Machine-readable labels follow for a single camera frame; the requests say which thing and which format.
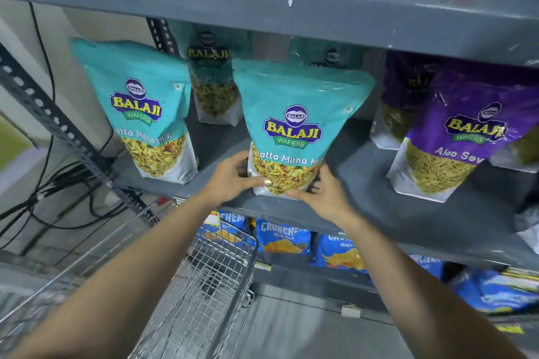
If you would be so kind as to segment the person's right hand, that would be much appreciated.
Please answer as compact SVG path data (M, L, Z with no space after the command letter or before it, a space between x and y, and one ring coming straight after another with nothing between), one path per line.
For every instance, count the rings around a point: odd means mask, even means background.
M326 163L320 166L318 178L308 191L319 188L320 193L313 202L304 203L320 218L344 231L358 217L358 213L350 205L340 180L333 176Z

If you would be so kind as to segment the person's left hand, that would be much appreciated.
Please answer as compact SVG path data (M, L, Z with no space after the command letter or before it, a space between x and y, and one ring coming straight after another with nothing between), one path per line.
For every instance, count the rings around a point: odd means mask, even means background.
M208 183L201 189L199 195L212 206L220 206L231 201L246 190L241 190L238 184L237 168L248 160L249 151L243 150L220 162Z

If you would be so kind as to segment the teal snack mix packet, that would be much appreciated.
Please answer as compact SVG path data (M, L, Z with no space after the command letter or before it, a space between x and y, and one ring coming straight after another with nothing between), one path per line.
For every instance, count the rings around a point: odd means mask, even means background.
M134 41L70 40L112 126L144 178L184 185L198 173L185 124L188 63Z
M243 119L232 59L252 57L252 32L184 21L169 28L189 64L197 117L201 123L236 126Z
M360 70L232 60L251 138L247 173L271 180L255 195L306 191L344 124L364 104L374 78Z
M361 70L366 47L356 44L293 36L288 59L297 65L344 70Z

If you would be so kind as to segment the person's left forearm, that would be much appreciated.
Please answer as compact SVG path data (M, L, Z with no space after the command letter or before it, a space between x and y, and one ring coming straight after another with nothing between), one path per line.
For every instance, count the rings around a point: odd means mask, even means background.
M9 359L127 359L221 200L198 193L93 274Z

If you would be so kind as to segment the person's right forearm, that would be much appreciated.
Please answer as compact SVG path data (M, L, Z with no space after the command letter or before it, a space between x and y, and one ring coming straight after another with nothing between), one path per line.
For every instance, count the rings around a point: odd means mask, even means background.
M415 359L527 359L487 319L354 212L334 219L354 242Z

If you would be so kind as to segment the blue chips packet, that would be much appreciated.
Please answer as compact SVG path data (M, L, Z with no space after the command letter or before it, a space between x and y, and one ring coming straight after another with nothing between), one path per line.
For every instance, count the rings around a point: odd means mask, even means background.
M257 246L257 240L251 236L248 217L222 210L213 211L207 216L196 238L219 244Z
M311 231L262 219L254 221L253 230L260 254L278 253L312 256Z
M367 273L364 262L351 240L318 233L313 240L312 251L310 266Z
M419 254L409 254L408 256L419 266L427 270L428 273L440 280L442 279L445 266L445 262L443 260L426 257Z
M515 267L466 267L449 287L475 310L518 313L539 305L539 272Z

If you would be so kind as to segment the purple sev snack packet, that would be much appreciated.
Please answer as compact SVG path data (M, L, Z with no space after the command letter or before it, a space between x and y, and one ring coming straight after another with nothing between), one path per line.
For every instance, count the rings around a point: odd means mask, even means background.
M370 138L377 148L399 150L442 61L441 56L387 53L383 93L370 130Z
M539 172L539 124L525 136L498 149L489 162L495 167L518 172Z
M539 68L440 64L387 173L394 191L444 203L498 149L539 125Z

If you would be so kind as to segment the grey metal shelf rack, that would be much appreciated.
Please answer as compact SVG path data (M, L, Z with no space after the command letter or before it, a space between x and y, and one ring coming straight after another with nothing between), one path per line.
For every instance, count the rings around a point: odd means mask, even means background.
M473 61L539 69L539 0L20 0L244 28L266 33L355 42L386 50L406 50ZM535 178L493 166L480 167L456 199L428 209L426 201L398 199L374 163L372 183L354 181L374 154L352 138L367 138L366 122L345 127L329 152L336 159L348 149L351 160L340 165L343 181L358 205L413 254L465 265L510 265L539 271L535 254L515 233L513 207L524 200Z

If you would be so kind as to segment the white snack packet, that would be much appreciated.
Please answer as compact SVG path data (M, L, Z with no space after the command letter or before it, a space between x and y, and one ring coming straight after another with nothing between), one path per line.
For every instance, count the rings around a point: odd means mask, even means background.
M515 215L515 228L520 238L539 255L539 203Z

